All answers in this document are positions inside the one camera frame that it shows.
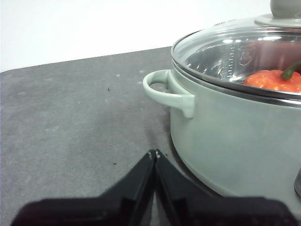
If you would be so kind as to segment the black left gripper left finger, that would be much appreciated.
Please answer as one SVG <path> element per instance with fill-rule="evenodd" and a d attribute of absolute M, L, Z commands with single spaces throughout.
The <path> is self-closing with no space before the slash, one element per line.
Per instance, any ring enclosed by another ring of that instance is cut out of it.
<path fill-rule="evenodd" d="M 151 222 L 156 152 L 148 151 L 98 197 L 43 199 L 24 205 L 13 226 L 148 226 Z"/>

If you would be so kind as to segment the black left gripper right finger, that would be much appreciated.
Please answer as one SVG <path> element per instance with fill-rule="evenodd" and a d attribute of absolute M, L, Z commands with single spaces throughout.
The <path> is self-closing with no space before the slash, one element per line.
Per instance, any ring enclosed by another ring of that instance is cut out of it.
<path fill-rule="evenodd" d="M 157 194 L 173 226 L 297 226 L 280 201 L 264 197 L 211 196 L 155 150 Z"/>

